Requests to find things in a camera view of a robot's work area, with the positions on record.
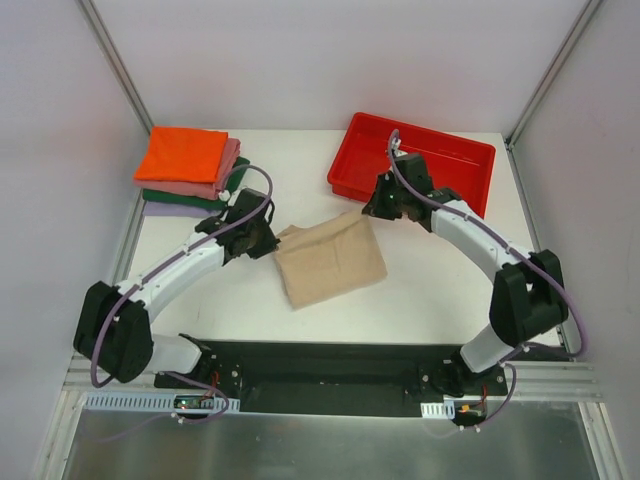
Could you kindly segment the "beige t shirt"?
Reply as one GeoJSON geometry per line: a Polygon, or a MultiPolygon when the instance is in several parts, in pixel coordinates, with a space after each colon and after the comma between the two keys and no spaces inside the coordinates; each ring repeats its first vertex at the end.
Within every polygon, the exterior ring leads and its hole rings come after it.
{"type": "Polygon", "coordinates": [[[369,217],[358,210],[308,228],[291,225],[278,239],[275,261],[295,310],[387,277],[369,217]]]}

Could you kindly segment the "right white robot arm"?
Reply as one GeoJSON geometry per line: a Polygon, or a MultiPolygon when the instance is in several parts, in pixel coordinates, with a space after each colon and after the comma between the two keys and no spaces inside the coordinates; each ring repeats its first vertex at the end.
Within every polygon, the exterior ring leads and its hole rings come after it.
{"type": "Polygon", "coordinates": [[[434,390],[457,398],[473,394],[500,361],[568,319],[559,258],[506,240],[455,191],[435,188],[421,155],[393,159],[362,212],[419,224],[456,247],[492,283],[487,326],[431,374],[434,390]]]}

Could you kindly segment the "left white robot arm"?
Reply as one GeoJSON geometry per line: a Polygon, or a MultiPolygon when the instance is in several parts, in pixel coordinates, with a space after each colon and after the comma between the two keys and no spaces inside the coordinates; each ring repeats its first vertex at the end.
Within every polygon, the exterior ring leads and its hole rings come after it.
{"type": "Polygon", "coordinates": [[[191,389],[204,387],[211,377],[210,348],[187,334],[155,334],[152,324],[205,275],[243,255],[259,259],[274,252],[274,210],[269,195],[245,188],[223,214],[197,224],[182,246],[150,270],[116,285],[92,285],[73,339],[74,350],[91,362],[92,383],[103,387],[99,371],[129,383],[150,370],[174,372],[191,389]]]}

